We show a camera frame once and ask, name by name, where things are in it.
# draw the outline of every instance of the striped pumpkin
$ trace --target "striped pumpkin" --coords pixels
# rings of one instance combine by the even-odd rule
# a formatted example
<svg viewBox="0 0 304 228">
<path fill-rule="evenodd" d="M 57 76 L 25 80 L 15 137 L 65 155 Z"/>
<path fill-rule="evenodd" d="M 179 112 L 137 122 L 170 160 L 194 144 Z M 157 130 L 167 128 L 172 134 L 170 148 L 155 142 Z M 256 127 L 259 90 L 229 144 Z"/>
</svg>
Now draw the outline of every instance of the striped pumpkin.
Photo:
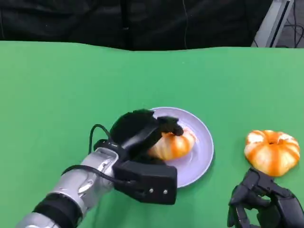
<svg viewBox="0 0 304 228">
<path fill-rule="evenodd" d="M 149 150 L 149 155 L 165 161 L 180 158 L 191 151 L 195 140 L 194 134 L 187 128 L 181 136 L 163 133 L 162 138 Z"/>
<path fill-rule="evenodd" d="M 300 146 L 283 132 L 255 130 L 246 138 L 245 156 L 256 169 L 279 177 L 299 162 Z"/>
</svg>

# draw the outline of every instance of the black curtain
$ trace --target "black curtain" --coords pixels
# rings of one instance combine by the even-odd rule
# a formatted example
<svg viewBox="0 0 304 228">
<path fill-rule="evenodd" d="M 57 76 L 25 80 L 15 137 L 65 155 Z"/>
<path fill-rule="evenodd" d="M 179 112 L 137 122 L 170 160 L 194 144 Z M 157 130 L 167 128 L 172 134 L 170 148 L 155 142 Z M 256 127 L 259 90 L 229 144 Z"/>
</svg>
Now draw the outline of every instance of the black curtain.
<svg viewBox="0 0 304 228">
<path fill-rule="evenodd" d="M 0 39 L 131 50 L 250 46 L 272 0 L 0 0 Z"/>
</svg>

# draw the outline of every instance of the green tablecloth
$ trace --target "green tablecloth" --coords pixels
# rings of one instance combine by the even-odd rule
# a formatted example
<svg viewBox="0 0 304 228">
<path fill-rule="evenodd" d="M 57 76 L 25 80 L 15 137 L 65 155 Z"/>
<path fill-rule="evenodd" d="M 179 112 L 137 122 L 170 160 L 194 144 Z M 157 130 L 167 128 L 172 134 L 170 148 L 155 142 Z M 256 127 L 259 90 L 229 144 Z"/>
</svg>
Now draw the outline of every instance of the green tablecloth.
<svg viewBox="0 0 304 228">
<path fill-rule="evenodd" d="M 95 123 L 139 108 L 190 111 L 210 129 L 212 167 L 174 206 L 114 190 L 81 228 L 224 228 L 232 189 L 249 168 L 244 138 L 280 130 L 304 142 L 304 49 L 129 52 L 68 43 L 0 42 L 1 225 L 14 225 L 87 153 Z M 302 162 L 276 180 L 304 205 Z"/>
</svg>

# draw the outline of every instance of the orange and white pumpkin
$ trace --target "orange and white pumpkin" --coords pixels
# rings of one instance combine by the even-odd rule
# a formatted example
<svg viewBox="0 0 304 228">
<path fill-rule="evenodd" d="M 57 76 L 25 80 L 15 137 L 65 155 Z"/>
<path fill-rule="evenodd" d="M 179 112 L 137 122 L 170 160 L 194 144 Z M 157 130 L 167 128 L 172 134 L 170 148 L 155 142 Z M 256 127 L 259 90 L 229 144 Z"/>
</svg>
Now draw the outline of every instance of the orange and white pumpkin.
<svg viewBox="0 0 304 228">
<path fill-rule="evenodd" d="M 256 169 L 279 177 L 299 162 L 300 146 L 283 132 L 255 130 L 246 138 L 245 156 Z"/>
<path fill-rule="evenodd" d="M 195 140 L 194 133 L 188 128 L 181 136 L 162 133 L 162 138 L 149 150 L 149 155 L 166 161 L 180 158 L 191 151 Z"/>
</svg>

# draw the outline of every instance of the plate rim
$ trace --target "plate rim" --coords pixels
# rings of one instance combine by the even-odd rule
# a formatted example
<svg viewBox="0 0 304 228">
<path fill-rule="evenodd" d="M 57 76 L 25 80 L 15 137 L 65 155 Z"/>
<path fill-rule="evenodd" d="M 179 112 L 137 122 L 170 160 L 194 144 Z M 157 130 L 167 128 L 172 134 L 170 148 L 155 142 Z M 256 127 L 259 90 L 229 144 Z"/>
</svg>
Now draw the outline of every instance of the plate rim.
<svg viewBox="0 0 304 228">
<path fill-rule="evenodd" d="M 162 109 L 162 108 L 176 109 L 176 110 L 179 110 L 179 111 L 182 111 L 182 112 L 186 112 L 187 114 L 192 115 L 194 118 L 198 119 L 198 120 L 203 124 L 203 126 L 206 128 L 206 130 L 207 130 L 207 132 L 208 132 L 208 135 L 209 135 L 209 137 L 210 137 L 210 139 L 211 139 L 211 149 L 212 149 L 211 153 L 212 153 L 212 154 L 211 154 L 211 159 L 210 159 L 210 161 L 208 162 L 208 165 L 206 166 L 205 170 L 204 170 L 197 178 L 195 178 L 194 180 L 192 180 L 190 183 L 188 183 L 188 184 L 183 184 L 183 185 L 181 185 L 181 186 L 178 186 L 178 189 L 179 189 L 179 188 L 186 187 L 186 186 L 191 185 L 192 183 L 196 182 L 196 181 L 197 181 L 199 178 L 201 178 L 201 177 L 207 172 L 207 170 L 210 168 L 210 165 L 211 165 L 211 163 L 212 163 L 212 161 L 213 161 L 213 156 L 214 156 L 214 143 L 213 143 L 213 138 L 212 138 L 212 135 L 211 135 L 211 133 L 210 133 L 209 128 L 204 124 L 204 122 L 202 122 L 202 121 L 201 121 L 197 116 L 195 116 L 194 114 L 192 114 L 192 113 L 190 113 L 190 112 L 188 112 L 188 111 L 186 111 L 186 110 L 184 110 L 184 109 L 176 108 L 176 107 L 166 107 L 166 106 L 162 106 L 162 107 L 151 108 L 151 110 L 155 111 L 155 110 L 157 110 L 157 109 Z"/>
</svg>

